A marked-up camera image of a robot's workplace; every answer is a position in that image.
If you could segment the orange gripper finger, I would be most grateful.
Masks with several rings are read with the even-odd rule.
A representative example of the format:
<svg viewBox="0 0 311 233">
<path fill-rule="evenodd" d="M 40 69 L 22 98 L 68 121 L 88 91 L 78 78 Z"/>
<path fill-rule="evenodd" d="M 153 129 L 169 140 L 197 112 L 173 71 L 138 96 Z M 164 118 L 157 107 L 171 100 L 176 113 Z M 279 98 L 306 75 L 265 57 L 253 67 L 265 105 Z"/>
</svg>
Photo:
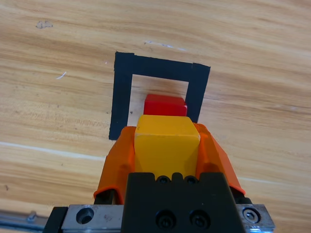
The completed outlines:
<svg viewBox="0 0 311 233">
<path fill-rule="evenodd" d="M 224 174 L 235 202 L 237 204 L 251 204 L 251 200 L 245 197 L 246 192 L 242 189 L 226 152 L 206 126 L 198 123 L 195 123 L 194 126 L 200 135 L 196 178 L 199 178 L 201 173 L 220 172 Z"/>
<path fill-rule="evenodd" d="M 116 204 L 124 204 L 129 173 L 135 171 L 134 138 L 136 127 L 127 126 L 105 158 L 102 175 L 94 198 L 114 190 Z"/>
</svg>

